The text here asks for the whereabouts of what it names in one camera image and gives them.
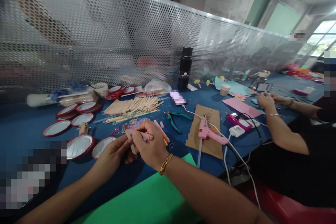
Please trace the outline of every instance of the pliers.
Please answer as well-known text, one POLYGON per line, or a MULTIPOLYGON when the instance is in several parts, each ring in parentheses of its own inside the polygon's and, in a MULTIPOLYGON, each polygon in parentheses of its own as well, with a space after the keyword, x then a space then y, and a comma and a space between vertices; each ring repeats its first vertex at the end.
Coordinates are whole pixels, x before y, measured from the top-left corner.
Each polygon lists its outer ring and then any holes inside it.
POLYGON ((185 114, 180 114, 180 113, 175 113, 175 112, 170 112, 169 110, 167 110, 166 112, 164 112, 167 116, 168 116, 168 120, 170 121, 170 123, 172 124, 174 130, 178 133, 181 134, 181 131, 176 127, 176 125, 174 124, 173 116, 179 116, 179 117, 183 117, 185 119, 188 119, 190 121, 192 121, 193 119, 190 116, 187 116, 185 114))

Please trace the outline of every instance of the green mat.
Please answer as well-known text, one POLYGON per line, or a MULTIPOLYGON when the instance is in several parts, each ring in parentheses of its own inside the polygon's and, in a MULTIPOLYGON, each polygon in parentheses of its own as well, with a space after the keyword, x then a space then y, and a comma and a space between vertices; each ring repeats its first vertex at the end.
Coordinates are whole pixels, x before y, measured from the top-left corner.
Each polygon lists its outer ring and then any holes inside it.
MULTIPOLYGON (((182 158, 196 166, 191 154, 182 158)), ((73 224, 196 223, 200 218, 176 187, 159 173, 80 217, 73 224)))

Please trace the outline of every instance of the window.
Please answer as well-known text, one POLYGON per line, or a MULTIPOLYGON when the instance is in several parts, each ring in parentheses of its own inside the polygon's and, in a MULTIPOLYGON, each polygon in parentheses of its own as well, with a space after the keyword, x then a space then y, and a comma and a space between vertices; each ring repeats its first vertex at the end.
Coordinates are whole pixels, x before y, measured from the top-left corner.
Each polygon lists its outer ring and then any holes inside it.
POLYGON ((298 54, 323 57, 324 51, 336 51, 336 20, 323 21, 298 54))

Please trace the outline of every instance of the human hand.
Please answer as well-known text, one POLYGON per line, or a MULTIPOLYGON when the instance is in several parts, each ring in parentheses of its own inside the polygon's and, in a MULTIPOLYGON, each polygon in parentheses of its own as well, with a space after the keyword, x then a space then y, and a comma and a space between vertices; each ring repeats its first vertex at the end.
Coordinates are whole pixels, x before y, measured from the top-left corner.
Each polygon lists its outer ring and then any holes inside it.
POLYGON ((148 134, 153 136, 152 140, 144 141, 142 135, 135 132, 132 139, 145 163, 159 171, 169 155, 161 130, 149 120, 144 121, 135 130, 147 131, 148 134))
POLYGON ((271 97, 273 98, 276 104, 280 104, 282 106, 287 106, 292 100, 276 93, 270 93, 271 97))
POLYGON ((130 149, 131 144, 132 141, 128 141, 126 135, 122 135, 109 143, 87 173, 87 177, 95 179, 99 185, 105 184, 117 171, 125 153, 127 153, 125 160, 126 164, 134 161, 130 149))
POLYGON ((257 97, 258 104, 264 109, 274 107, 274 100, 269 93, 262 92, 257 97))

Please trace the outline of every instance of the pink device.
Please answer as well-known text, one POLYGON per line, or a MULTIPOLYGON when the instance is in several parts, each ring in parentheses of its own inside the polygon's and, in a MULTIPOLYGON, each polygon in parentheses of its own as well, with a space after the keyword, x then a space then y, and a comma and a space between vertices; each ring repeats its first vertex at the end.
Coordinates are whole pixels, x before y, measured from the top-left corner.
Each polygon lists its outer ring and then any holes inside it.
POLYGON ((206 139, 206 137, 210 137, 211 139, 215 140, 216 142, 222 145, 225 145, 229 142, 226 137, 216 135, 215 129, 210 129, 208 127, 208 121, 205 117, 202 118, 199 128, 200 128, 199 129, 200 132, 198 133, 198 136, 202 138, 203 140, 206 139))
POLYGON ((233 125, 239 125, 240 127, 242 127, 243 130, 245 130, 245 132, 247 132, 250 128, 252 128, 252 125, 248 121, 245 121, 244 119, 241 118, 237 120, 236 116, 237 116, 236 113, 226 115, 230 123, 232 123, 233 125))

